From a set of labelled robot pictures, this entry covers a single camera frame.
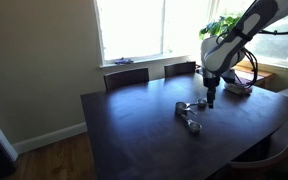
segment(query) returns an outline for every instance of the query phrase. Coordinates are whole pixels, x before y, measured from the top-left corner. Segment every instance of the window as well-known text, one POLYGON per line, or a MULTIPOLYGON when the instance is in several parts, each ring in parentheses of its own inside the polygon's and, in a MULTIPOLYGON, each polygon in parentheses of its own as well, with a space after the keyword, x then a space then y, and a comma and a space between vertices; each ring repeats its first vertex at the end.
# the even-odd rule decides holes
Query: window
POLYGON ((122 57, 191 55, 208 22, 208 2, 196 0, 97 0, 103 63, 122 57))
MULTIPOLYGON (((103 64, 123 57, 141 61, 198 55, 203 26, 220 15, 242 15, 252 2, 96 0, 103 64)), ((288 31, 288 17, 266 30, 288 31)), ((260 63, 288 67, 288 35, 257 34, 246 48, 260 63)))
MULTIPOLYGON (((253 0, 221 0, 218 4, 217 16, 242 15, 252 2, 253 0)), ((271 24, 265 30, 288 31, 288 16, 271 24)), ((288 67, 288 35, 257 34, 246 45, 246 48, 256 56, 260 63, 288 67)))

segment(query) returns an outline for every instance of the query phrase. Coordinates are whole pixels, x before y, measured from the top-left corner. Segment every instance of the potted plant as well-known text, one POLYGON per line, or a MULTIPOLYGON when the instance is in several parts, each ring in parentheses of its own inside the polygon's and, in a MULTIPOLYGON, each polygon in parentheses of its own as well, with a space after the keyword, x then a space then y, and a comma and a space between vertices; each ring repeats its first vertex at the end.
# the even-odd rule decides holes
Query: potted plant
POLYGON ((203 29, 201 29, 199 32, 199 37, 201 40, 203 40, 207 37, 215 35, 219 36, 223 33, 223 37, 225 37, 225 33, 232 30, 240 18, 241 16, 220 16, 217 21, 212 21, 208 23, 203 29))

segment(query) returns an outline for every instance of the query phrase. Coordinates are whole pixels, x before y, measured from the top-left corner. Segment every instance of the dark wooden table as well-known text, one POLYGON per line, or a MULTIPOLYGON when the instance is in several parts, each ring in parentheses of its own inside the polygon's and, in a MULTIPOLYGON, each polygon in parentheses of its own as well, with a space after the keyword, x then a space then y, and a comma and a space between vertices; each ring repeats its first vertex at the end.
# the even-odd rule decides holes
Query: dark wooden table
POLYGON ((217 87, 214 109, 189 117, 175 103, 206 96, 202 77, 188 74, 81 96, 98 179, 205 179, 288 120, 288 97, 253 88, 238 96, 217 87))

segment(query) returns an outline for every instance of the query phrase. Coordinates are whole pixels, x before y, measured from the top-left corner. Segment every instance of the wall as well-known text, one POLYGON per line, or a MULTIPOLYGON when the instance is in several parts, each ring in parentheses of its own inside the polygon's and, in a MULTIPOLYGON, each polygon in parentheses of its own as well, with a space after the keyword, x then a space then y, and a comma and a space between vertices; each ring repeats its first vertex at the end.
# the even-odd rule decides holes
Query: wall
MULTIPOLYGON (((92 0, 0 0, 0 128, 11 143, 84 122, 80 95, 104 89, 92 0)), ((163 77, 170 59, 149 67, 163 77)), ((288 86, 279 72, 274 89, 288 86)))

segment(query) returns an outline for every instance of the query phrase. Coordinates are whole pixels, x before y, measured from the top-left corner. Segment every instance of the wooden chair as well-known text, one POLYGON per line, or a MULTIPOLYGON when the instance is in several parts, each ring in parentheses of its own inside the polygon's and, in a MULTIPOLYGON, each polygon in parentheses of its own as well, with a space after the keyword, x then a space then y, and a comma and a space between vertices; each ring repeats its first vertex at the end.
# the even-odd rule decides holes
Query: wooden chair
POLYGON ((104 75, 104 82, 107 91, 148 81, 148 68, 132 69, 104 75))
POLYGON ((177 76, 186 73, 195 72, 196 63, 193 62, 184 62, 184 63, 176 63, 176 64, 169 64, 164 66, 164 74, 165 78, 177 76))
POLYGON ((270 138, 268 157, 252 162, 230 162, 235 179, 257 179, 288 158, 288 122, 284 123, 270 138))

